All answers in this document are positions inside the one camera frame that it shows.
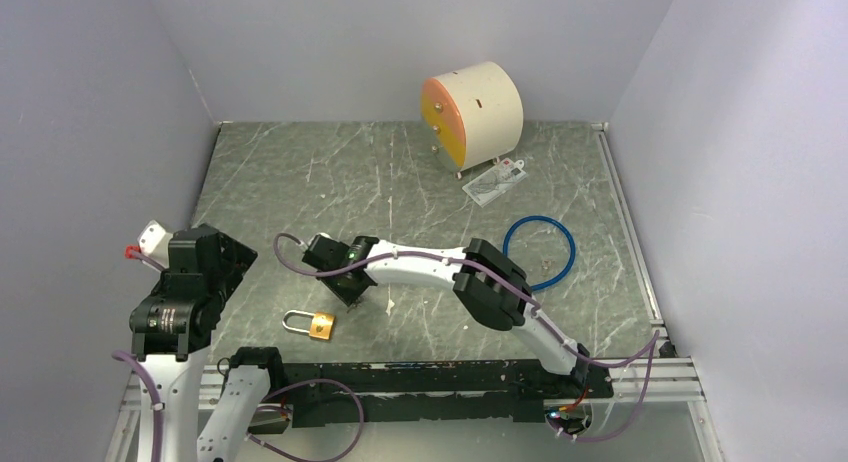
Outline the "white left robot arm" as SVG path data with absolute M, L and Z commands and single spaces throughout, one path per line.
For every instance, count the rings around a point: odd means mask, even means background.
M 171 232 L 155 220 L 133 250 L 159 272 L 129 318 L 130 361 L 141 396 L 136 458 L 232 461 L 260 401 L 275 401 L 286 388 L 277 349 L 242 347 L 211 416 L 199 422 L 213 334 L 257 254 L 210 225 Z

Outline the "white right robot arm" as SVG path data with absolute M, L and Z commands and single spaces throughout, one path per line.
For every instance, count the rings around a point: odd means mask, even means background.
M 465 247 L 427 249 L 372 236 L 346 244 L 317 234 L 304 247 L 302 262 L 347 305 L 379 285 L 449 291 L 479 325 L 508 332 L 526 346 L 551 374 L 559 395 L 575 396 L 588 383 L 588 351 L 543 311 L 523 269 L 488 241 L 474 238 Z

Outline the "long shackle brass padlock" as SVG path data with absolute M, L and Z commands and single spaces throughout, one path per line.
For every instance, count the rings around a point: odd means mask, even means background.
M 306 335 L 313 340 L 329 341 L 335 322 L 336 317 L 331 313 L 290 310 L 283 315 L 281 325 L 288 332 Z

